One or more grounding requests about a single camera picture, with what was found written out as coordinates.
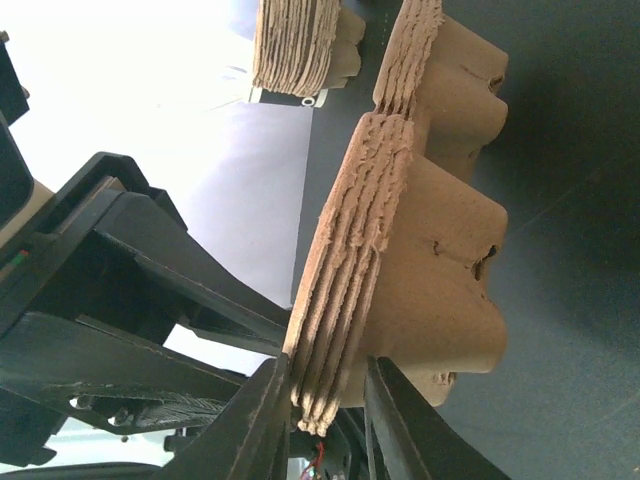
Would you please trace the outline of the brown cup carrier stack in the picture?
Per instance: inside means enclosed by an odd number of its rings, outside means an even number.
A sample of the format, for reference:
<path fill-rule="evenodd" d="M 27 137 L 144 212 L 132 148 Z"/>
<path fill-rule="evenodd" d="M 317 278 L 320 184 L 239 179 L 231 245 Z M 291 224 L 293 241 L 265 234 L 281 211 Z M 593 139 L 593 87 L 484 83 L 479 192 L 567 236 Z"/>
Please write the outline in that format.
<path fill-rule="evenodd" d="M 341 89 L 359 74 L 365 30 L 340 1 L 261 0 L 252 85 L 299 98 Z"/>

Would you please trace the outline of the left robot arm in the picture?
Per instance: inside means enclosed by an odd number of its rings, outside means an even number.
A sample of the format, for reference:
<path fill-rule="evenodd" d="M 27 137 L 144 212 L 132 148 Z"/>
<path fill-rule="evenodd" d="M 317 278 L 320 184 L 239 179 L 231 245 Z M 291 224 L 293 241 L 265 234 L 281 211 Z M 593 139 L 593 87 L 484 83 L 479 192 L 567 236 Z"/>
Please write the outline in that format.
<path fill-rule="evenodd" d="M 49 463 L 69 419 L 163 431 L 177 453 L 246 378 L 169 351 L 171 331 L 275 356 L 289 314 L 201 247 L 132 158 L 97 153 L 55 193 L 37 182 L 10 131 L 27 98 L 3 54 L 1 461 Z"/>

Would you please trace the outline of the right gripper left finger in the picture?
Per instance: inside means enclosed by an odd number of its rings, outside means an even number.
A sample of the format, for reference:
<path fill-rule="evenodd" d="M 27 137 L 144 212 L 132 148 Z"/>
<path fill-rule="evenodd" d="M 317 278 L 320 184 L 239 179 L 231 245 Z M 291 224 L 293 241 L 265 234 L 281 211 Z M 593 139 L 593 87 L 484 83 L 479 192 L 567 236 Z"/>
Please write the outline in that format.
<path fill-rule="evenodd" d="M 265 361 L 218 418 L 159 471 L 161 479 L 284 479 L 289 357 Z"/>

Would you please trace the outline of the brown two-cup carrier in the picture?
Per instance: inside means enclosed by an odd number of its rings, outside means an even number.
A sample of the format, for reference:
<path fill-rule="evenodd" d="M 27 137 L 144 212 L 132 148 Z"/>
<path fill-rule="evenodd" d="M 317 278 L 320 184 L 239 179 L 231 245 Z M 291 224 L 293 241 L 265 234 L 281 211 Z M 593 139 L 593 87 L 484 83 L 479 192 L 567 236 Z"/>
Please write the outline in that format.
<path fill-rule="evenodd" d="M 283 344 L 294 424 L 324 435 L 363 402 L 366 360 L 392 359 L 432 405 L 506 347 L 487 292 L 505 209 L 469 183 L 502 130 L 507 55 L 406 1 L 322 210 Z"/>

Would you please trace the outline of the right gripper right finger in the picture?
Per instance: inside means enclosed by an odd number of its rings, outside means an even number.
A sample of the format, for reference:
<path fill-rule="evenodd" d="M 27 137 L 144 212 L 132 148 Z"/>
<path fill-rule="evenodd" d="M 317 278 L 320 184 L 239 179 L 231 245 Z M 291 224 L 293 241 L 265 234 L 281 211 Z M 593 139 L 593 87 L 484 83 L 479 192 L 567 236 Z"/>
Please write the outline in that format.
<path fill-rule="evenodd" d="M 371 479 L 509 479 L 449 427 L 387 357 L 367 359 L 364 416 Z"/>

